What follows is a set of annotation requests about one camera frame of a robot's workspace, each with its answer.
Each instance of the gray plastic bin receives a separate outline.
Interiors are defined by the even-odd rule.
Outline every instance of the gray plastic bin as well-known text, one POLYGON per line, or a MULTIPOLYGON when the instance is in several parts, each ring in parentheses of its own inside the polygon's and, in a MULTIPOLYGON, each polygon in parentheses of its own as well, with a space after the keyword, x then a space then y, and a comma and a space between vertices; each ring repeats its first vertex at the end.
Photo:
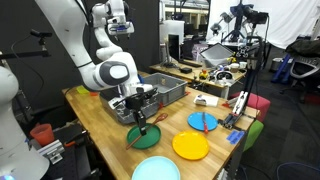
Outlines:
POLYGON ((163 106, 185 96, 187 82, 172 76, 155 73, 144 78, 145 84, 152 84, 158 88, 159 102, 163 106))

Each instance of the cup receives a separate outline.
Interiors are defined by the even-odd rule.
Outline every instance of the cup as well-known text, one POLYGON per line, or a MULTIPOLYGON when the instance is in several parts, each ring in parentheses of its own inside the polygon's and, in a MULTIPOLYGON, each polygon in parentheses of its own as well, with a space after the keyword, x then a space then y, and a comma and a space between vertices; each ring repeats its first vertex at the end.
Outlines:
POLYGON ((54 141, 50 124, 41 124, 30 131, 31 136, 41 145, 46 146, 54 141))
POLYGON ((230 64, 230 72, 231 73, 237 73, 239 71, 239 64, 238 63, 232 63, 230 64))
POLYGON ((246 69, 247 62, 240 62, 240 69, 246 69))

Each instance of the black backdrop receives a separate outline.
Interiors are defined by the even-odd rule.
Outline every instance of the black backdrop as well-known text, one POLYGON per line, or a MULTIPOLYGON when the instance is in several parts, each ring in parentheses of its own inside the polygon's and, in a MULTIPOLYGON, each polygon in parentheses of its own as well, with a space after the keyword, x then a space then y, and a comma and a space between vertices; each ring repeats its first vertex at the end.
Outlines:
MULTIPOLYGON (((89 8, 98 2, 105 3, 105 1, 89 2, 87 0, 89 8)), ((135 33, 131 35, 130 40, 127 40, 126 36, 120 37, 120 42, 116 43, 124 51, 133 55, 138 70, 149 72, 148 67, 159 62, 159 2, 156 0, 127 0, 127 3, 130 6, 129 17, 134 23, 135 33)), ((61 89, 81 84, 81 76, 35 1, 0 1, 0 23, 0 51, 3 53, 10 53, 11 45, 28 36, 31 29, 53 32, 53 37, 46 40, 46 47, 51 57, 8 59, 7 61, 33 109, 62 104, 64 97, 61 89), (21 61, 36 70, 44 83, 21 61)), ((86 28, 84 33, 86 46, 89 42, 88 37, 86 28)), ((15 51, 35 51, 39 48, 38 39, 32 37, 17 44, 15 51)), ((97 48, 99 46, 92 34, 90 55, 94 62, 99 62, 95 57, 97 48)))

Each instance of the red container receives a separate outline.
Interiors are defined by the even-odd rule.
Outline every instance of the red container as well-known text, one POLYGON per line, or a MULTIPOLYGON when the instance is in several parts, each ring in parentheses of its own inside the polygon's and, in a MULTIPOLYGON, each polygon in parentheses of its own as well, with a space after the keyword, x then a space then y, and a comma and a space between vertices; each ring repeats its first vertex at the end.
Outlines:
POLYGON ((31 136, 41 145, 46 146, 54 141, 50 124, 41 124, 30 131, 31 136))

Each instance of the wooden table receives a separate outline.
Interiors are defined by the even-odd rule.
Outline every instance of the wooden table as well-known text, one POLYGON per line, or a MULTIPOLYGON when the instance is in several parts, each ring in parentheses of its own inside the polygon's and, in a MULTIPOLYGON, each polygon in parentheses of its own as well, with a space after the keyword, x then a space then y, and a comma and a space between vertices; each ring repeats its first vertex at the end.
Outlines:
MULTIPOLYGON (((217 107, 196 105, 193 103, 195 96, 205 93, 188 87, 186 91, 190 94, 160 109, 155 116, 147 120, 147 122, 152 123, 161 113, 168 113, 169 115, 167 119, 157 124, 162 134, 158 144, 145 150, 135 148, 126 150, 126 136, 134 124, 122 125, 118 123, 102 107, 99 96, 79 94, 76 88, 73 88, 66 94, 66 98, 84 129, 89 131, 91 139, 116 179, 131 179, 137 165, 151 156, 165 156, 171 159, 179 168, 182 180, 207 180, 217 177, 229 158, 236 154, 237 158, 233 157, 232 159, 237 161, 234 161, 234 167, 231 167, 232 169, 230 168, 229 171, 235 172, 242 154, 242 149, 239 150, 238 148, 237 150, 237 147, 243 147, 244 143, 230 144, 226 138, 231 130, 225 129, 221 125, 205 135, 210 146, 210 152, 205 158, 198 161, 189 161, 174 152, 171 143, 176 134, 185 130, 196 131, 187 123, 187 118, 191 113, 205 111, 214 115, 217 119, 224 119, 231 112, 230 109, 221 105, 225 101, 223 99, 219 100, 217 107)), ((256 110, 247 108, 246 114, 255 116, 256 110)), ((248 130, 252 122, 253 119, 243 116, 236 123, 236 126, 248 130)))
MULTIPOLYGON (((184 64, 179 64, 178 62, 174 62, 175 64, 178 65, 178 67, 180 68, 184 68, 184 67, 189 67, 189 68, 192 68, 192 73, 189 73, 189 74, 184 74, 184 73, 181 73, 179 69, 177 68, 166 68, 164 66, 161 66, 161 64, 156 64, 156 65, 153 65, 153 66, 150 66, 150 68, 156 72, 160 72, 160 73, 164 73, 164 74, 167 74, 167 75, 171 75, 171 76, 175 76, 175 77, 179 77, 179 78, 182 78, 186 81, 192 81, 194 79, 194 76, 197 76, 199 77, 199 74, 200 72, 202 71, 202 67, 199 67, 199 68, 195 68, 195 67, 191 67, 191 66, 188 66, 188 65, 184 65, 184 64)), ((237 82, 239 81, 242 77, 244 77, 244 73, 233 73, 233 79, 234 79, 234 82, 237 82)), ((203 82, 204 84, 206 85, 209 85, 210 87, 213 87, 213 88, 218 88, 221 90, 221 95, 220 97, 222 98, 225 98, 227 99, 228 98, 228 95, 229 95, 229 86, 227 85, 221 85, 219 83, 215 83, 213 81, 208 81, 208 80, 200 80, 199 78, 197 79, 198 82, 203 82)))

